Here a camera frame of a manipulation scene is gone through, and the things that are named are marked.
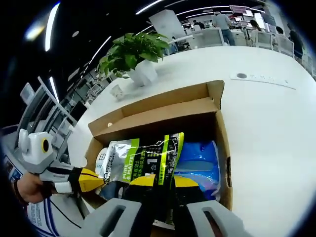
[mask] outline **box flap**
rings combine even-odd
[[[215,80],[207,83],[208,94],[219,110],[221,109],[224,85],[223,80]]]
[[[96,136],[162,120],[215,111],[218,111],[218,109],[209,97],[177,103],[122,118],[112,126],[99,130]]]
[[[89,123],[88,127],[92,133],[92,136],[95,137],[101,129],[108,127],[109,123],[115,123],[122,118],[124,118],[122,109],[118,109]]]
[[[88,127],[92,135],[96,137],[101,134],[100,131],[108,128],[108,123],[114,124],[125,117],[145,111],[209,97],[216,108],[220,109],[223,90],[224,82],[222,80],[186,86],[126,105],[91,122]]]

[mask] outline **fluorescent light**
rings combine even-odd
[[[258,9],[254,9],[254,8],[250,8],[251,10],[254,10],[254,11],[260,11],[262,13],[266,13],[265,11],[262,11],[262,10],[258,10]]]
[[[34,26],[27,30],[26,32],[26,39],[27,40],[35,40],[37,36],[40,35],[40,33],[45,29],[45,26]]]
[[[141,32],[144,32],[145,30],[148,30],[150,27],[152,27],[153,25],[151,25],[151,26],[149,26],[149,27],[147,27],[147,28],[145,28],[145,29],[143,29]]]
[[[55,19],[55,15],[56,15],[56,12],[57,12],[57,9],[59,7],[59,3],[57,3],[53,9],[50,11],[50,14],[49,14],[49,18],[48,18],[48,23],[47,23],[47,26],[46,26],[46,35],[45,35],[45,51],[49,51],[50,49],[50,38],[51,38],[51,31],[53,29],[53,23],[54,23],[54,19]]]
[[[153,3],[151,3],[151,4],[149,4],[149,5],[145,6],[143,9],[139,10],[139,11],[136,13],[136,15],[142,13],[143,11],[146,11],[148,8],[152,7],[153,5],[155,5],[155,4],[157,4],[158,2],[161,2],[161,1],[163,1],[163,0],[157,0],[157,1],[155,1],[155,2],[153,2]]]
[[[174,3],[172,3],[172,4],[169,4],[169,5],[164,6],[164,7],[166,8],[166,7],[172,6],[172,5],[174,5],[174,4],[180,3],[180,2],[182,2],[182,1],[187,1],[187,0],[176,1],[176,2],[174,2]]]
[[[189,11],[184,11],[184,12],[176,14],[176,16],[179,16],[179,15],[191,12],[191,11],[198,11],[198,10],[209,9],[209,8],[218,8],[218,7],[229,7],[229,6],[207,6],[207,7],[197,8],[197,9],[193,9],[193,10],[189,10]]]
[[[249,8],[248,6],[236,6],[236,7],[244,7],[244,8]]]
[[[68,81],[70,81],[71,78],[73,78],[78,72],[80,68],[77,68],[73,73],[71,73],[68,77]]]
[[[207,13],[201,13],[201,14],[196,14],[192,16],[187,16],[186,18],[194,17],[194,16],[200,16],[200,15],[207,15],[207,14],[214,14],[214,12],[207,12]]]
[[[100,46],[100,48],[95,52],[95,54],[93,55],[93,57],[91,58],[89,64],[92,62],[92,60],[95,58],[95,56],[97,56],[98,52],[101,50],[101,48],[109,41],[109,39],[111,38],[112,36],[109,36],[105,41],[104,43]]]
[[[54,84],[54,79],[53,79],[53,77],[50,77],[50,78],[49,78],[49,82],[50,82],[51,88],[53,88],[53,92],[54,92],[54,95],[55,95],[55,97],[56,97],[56,100],[57,100],[57,102],[59,103],[59,99],[58,99],[58,96],[57,96],[57,91],[56,91],[56,87],[55,87],[55,84]]]

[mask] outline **white table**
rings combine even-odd
[[[233,212],[255,237],[287,237],[316,191],[316,83],[294,59],[269,50],[221,46],[167,56],[156,64],[158,80],[134,88],[113,81],[78,121],[68,140],[73,165],[92,135],[87,124],[137,100],[211,80],[225,81],[222,113],[231,150]],[[286,79],[296,90],[231,80],[232,73]],[[116,102],[109,90],[127,93]]]

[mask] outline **potted plant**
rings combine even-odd
[[[159,58],[163,58],[162,50],[169,47],[161,37],[167,38],[160,34],[127,33],[114,40],[107,55],[99,61],[99,72],[106,76],[113,72],[118,78],[128,78],[123,76],[127,73],[139,86],[154,80],[157,73],[151,62],[157,63]]]

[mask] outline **plastic bag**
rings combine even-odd
[[[177,133],[160,139],[112,141],[103,157],[99,176],[106,183],[114,180],[129,183],[140,176],[156,174],[159,185],[170,185],[183,139],[184,133]]]
[[[220,170],[214,141],[183,144],[174,174],[196,181],[208,200],[219,200]]]

